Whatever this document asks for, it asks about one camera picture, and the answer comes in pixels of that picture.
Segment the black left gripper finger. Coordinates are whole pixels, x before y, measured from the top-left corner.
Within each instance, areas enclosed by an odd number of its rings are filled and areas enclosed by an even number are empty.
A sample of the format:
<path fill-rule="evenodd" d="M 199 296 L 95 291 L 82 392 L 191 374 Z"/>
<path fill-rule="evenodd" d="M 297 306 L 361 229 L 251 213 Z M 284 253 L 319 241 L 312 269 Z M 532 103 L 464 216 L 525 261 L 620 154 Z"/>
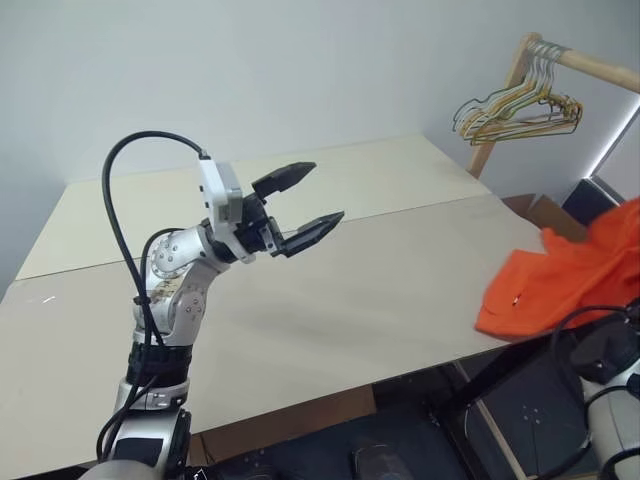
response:
<path fill-rule="evenodd" d="M 336 228 L 344 215 L 344 211 L 339 211 L 318 217 L 299 227 L 292 236 L 287 238 L 284 238 L 281 233 L 273 234 L 275 250 L 271 255 L 290 258 L 313 247 Z"/>
<path fill-rule="evenodd" d="M 252 183 L 256 196 L 264 201 L 276 192 L 283 192 L 298 184 L 316 167 L 315 162 L 295 162 L 280 167 Z"/>

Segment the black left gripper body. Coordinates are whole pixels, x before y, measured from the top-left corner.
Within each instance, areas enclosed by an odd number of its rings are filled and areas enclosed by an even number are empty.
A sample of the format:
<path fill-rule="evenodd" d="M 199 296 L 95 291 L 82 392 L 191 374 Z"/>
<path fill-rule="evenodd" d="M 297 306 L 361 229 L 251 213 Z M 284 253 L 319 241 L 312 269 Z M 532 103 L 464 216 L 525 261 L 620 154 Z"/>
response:
<path fill-rule="evenodd" d="M 265 202 L 252 193 L 243 198 L 242 218 L 234 232 L 247 253 L 267 252 L 287 255 L 285 240 L 276 220 L 265 210 Z"/>

